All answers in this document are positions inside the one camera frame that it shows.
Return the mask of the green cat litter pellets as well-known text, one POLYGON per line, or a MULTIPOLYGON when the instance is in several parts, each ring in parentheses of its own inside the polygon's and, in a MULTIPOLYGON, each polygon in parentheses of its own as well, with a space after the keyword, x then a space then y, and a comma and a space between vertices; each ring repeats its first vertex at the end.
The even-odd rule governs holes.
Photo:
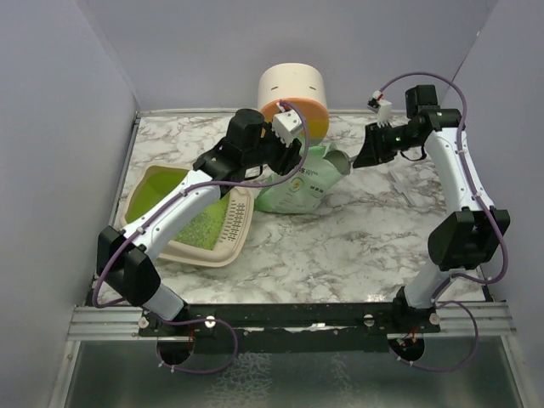
POLYGON ((173 241, 204 250, 212 250, 223 228, 229 206, 226 196, 207 207, 194 217, 174 238, 173 241))

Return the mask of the silver metal scoop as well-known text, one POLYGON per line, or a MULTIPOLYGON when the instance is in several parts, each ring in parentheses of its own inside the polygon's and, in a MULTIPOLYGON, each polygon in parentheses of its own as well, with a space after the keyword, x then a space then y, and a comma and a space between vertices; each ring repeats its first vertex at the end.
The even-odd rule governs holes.
POLYGON ((343 176, 348 176, 351 173, 352 159, 344 151, 342 150, 329 151, 326 158, 343 176))

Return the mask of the grey plastic bag clip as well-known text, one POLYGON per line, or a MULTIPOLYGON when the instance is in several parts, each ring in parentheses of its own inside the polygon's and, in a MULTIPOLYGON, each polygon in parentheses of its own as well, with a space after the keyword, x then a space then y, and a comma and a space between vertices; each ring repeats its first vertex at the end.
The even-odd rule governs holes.
POLYGON ((390 177, 392 186, 394 187, 395 191, 404 198, 407 205, 409 207, 415 207, 417 204, 411 196, 407 185, 402 181, 399 175, 395 171, 389 171, 388 176, 390 177))

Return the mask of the green cat litter bag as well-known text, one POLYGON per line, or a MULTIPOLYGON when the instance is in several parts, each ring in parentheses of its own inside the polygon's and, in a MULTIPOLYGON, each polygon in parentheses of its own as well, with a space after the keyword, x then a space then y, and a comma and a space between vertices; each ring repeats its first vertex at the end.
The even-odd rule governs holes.
POLYGON ((285 183, 262 189, 255 200, 255 209, 279 214, 313 212, 326 193, 346 177, 327 160, 332 150, 339 149, 333 143, 310 147, 300 171, 285 183))

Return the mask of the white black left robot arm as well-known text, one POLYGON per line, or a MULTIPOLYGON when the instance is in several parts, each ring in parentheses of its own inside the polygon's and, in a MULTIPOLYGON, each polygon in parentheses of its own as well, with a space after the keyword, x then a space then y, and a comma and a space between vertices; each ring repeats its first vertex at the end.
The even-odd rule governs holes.
POLYGON ((175 336, 187 327, 187 303, 162 283, 154 265, 167 243, 192 219, 233 188, 250 188, 247 171, 268 167, 282 184, 303 166, 309 129, 300 110, 282 100, 271 121, 254 109, 240 109, 226 134, 201 154, 184 179, 137 220, 118 230, 105 227, 98 236, 93 306, 100 309, 99 290, 107 283, 123 301, 158 317, 165 333, 175 336))

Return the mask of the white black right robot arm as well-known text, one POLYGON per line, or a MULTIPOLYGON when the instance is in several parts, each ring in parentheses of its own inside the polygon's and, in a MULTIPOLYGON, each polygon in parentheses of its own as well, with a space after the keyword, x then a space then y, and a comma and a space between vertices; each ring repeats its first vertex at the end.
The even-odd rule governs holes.
POLYGON ((411 283, 399 289, 390 312, 392 326, 410 332, 452 280, 466 279, 468 271, 489 262, 496 250, 504 250, 511 219, 479 180, 463 114, 441 107, 433 85, 405 92, 405 125, 390 123, 391 104, 383 91, 374 92, 368 105, 377 119, 365 127, 365 141, 352 166, 382 165, 418 148, 422 158, 432 160, 445 197, 447 216, 428 237, 429 260, 411 283))

